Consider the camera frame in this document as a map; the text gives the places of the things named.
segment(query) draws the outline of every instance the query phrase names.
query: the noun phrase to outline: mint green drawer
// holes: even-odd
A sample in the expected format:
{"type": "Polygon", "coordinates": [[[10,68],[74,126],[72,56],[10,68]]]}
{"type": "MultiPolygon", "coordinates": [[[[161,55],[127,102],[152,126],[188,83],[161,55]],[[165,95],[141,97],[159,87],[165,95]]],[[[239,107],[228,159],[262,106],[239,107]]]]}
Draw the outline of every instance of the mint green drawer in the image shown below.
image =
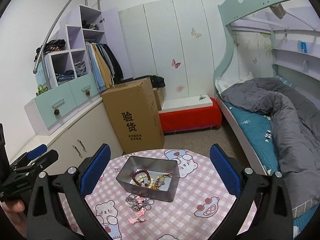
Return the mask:
{"type": "Polygon", "coordinates": [[[96,82],[93,73],[84,75],[68,82],[70,84],[71,92],[75,99],[77,106],[81,105],[91,97],[98,94],[96,82]]]}
{"type": "Polygon", "coordinates": [[[69,82],[37,96],[35,102],[39,113],[47,128],[57,122],[65,114],[76,108],[76,103],[71,93],[69,82]],[[54,114],[54,109],[59,111],[58,115],[54,114]]]}

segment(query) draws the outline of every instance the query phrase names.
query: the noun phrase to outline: white pillow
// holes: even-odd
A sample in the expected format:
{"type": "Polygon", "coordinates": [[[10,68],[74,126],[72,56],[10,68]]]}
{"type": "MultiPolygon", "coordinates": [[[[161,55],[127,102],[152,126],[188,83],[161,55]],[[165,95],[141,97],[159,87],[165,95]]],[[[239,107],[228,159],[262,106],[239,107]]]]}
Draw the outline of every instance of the white pillow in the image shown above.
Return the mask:
{"type": "Polygon", "coordinates": [[[230,80],[230,79],[224,79],[224,78],[217,78],[215,81],[216,84],[216,88],[219,92],[219,94],[221,95],[221,93],[226,90],[227,88],[233,86],[234,84],[238,84],[238,83],[243,83],[247,80],[251,80],[253,79],[253,75],[252,72],[250,71],[249,74],[245,77],[245,78],[241,78],[238,80],[230,80]]]}

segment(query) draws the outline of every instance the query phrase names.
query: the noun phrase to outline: table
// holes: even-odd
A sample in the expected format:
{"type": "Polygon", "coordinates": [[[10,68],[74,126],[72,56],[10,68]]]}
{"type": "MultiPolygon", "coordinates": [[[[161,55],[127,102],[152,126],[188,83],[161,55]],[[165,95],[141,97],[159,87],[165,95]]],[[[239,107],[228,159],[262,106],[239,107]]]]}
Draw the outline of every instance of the table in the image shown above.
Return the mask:
{"type": "MultiPolygon", "coordinates": [[[[85,200],[99,222],[116,240],[206,240],[227,215],[236,197],[230,195],[210,159],[188,150],[148,150],[111,160],[94,191],[85,200]],[[125,201],[129,195],[116,181],[126,160],[132,156],[176,160],[180,181],[172,203],[156,200],[150,211],[140,218],[143,223],[130,224],[139,217],[125,201]]],[[[72,230],[81,233],[68,206],[63,202],[72,230]]],[[[239,233],[248,230],[256,212],[253,203],[239,233]]]]}

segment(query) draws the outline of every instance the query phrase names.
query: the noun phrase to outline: gray stair rail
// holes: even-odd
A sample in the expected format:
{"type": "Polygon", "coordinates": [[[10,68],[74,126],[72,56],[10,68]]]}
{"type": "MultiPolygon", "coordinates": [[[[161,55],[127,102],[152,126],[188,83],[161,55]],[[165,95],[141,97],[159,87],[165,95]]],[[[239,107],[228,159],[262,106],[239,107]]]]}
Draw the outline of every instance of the gray stair rail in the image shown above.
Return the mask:
{"type": "MultiPolygon", "coordinates": [[[[72,0],[69,0],[66,5],[63,7],[63,9],[61,10],[61,12],[59,13],[59,15],[57,16],[57,18],[55,19],[55,21],[53,22],[47,36],[45,37],[44,39],[44,42],[41,46],[41,49],[40,49],[40,52],[39,52],[39,55],[38,55],[38,58],[37,58],[37,61],[36,61],[36,65],[35,65],[35,68],[33,69],[33,73],[36,74],[38,72],[38,67],[39,67],[39,63],[40,61],[42,62],[42,69],[43,69],[43,73],[44,73],[44,78],[45,78],[45,82],[46,82],[46,85],[48,87],[48,89],[50,90],[52,87],[50,85],[50,81],[49,81],[49,76],[48,76],[48,72],[47,72],[47,68],[46,68],[46,65],[45,65],[45,61],[44,61],[44,47],[46,46],[47,42],[48,42],[48,39],[53,31],[53,28],[55,27],[55,25],[57,24],[58,20],[60,19],[61,15],[63,14],[63,12],[65,11],[65,9],[67,8],[67,6],[70,4],[72,0]]],[[[88,0],[84,0],[84,4],[86,6],[88,6],[88,0]]],[[[98,0],[98,10],[100,10],[100,0],[98,0]]]]}

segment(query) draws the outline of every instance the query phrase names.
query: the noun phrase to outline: metal screw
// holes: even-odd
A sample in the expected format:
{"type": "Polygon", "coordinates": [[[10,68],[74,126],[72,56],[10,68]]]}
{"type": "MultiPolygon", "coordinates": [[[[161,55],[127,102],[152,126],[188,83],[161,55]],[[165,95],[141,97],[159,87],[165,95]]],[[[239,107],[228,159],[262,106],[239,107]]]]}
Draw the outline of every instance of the metal screw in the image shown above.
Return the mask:
{"type": "Polygon", "coordinates": [[[46,173],[44,171],[39,173],[39,178],[44,178],[46,176],[46,173]]]}
{"type": "Polygon", "coordinates": [[[281,178],[281,177],[282,177],[282,173],[279,172],[279,171],[276,171],[276,172],[275,172],[275,175],[276,175],[276,177],[278,177],[278,178],[281,178]]]}
{"type": "Polygon", "coordinates": [[[68,169],[68,173],[69,174],[74,174],[76,172],[76,170],[77,169],[75,167],[71,167],[71,168],[68,169]]]}
{"type": "Polygon", "coordinates": [[[245,172],[246,174],[252,174],[252,173],[253,173],[253,170],[252,170],[251,168],[245,168],[245,169],[244,169],[244,172],[245,172]]]}

